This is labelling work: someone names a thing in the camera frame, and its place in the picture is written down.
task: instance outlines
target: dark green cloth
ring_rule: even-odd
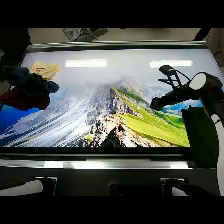
[[[182,115],[196,166],[216,168],[219,142],[214,123],[201,107],[182,110]]]

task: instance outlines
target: grassy hillside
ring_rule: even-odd
[[[129,128],[143,135],[145,138],[155,142],[157,141],[157,144],[161,146],[164,146],[164,142],[161,140],[179,146],[189,146],[187,133],[181,117],[172,116],[170,114],[167,115],[158,111],[154,113],[142,106],[136,106],[128,100],[128,98],[132,100],[136,100],[136,98],[139,99],[136,97],[137,95],[134,94],[133,96],[130,93],[124,94],[120,90],[118,92],[122,100],[142,116],[142,118],[140,118],[128,113],[124,115],[118,114],[117,116],[125,119],[125,123]]]

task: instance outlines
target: white circular joint cover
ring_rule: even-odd
[[[190,82],[189,87],[194,90],[198,90],[198,89],[202,88],[205,83],[206,83],[206,75],[204,73],[200,72],[193,77],[193,79]]]

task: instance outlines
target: floor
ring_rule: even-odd
[[[109,28],[99,41],[193,40],[200,28]],[[31,28],[32,43],[67,42],[62,28]]]

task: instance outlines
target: mountain image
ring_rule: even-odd
[[[79,94],[67,89],[60,97],[52,95],[46,110],[8,127],[0,135],[0,146],[187,147],[181,109],[200,106],[200,102],[185,101],[162,111],[152,110],[152,98],[168,91],[126,76],[109,84],[83,84]]]

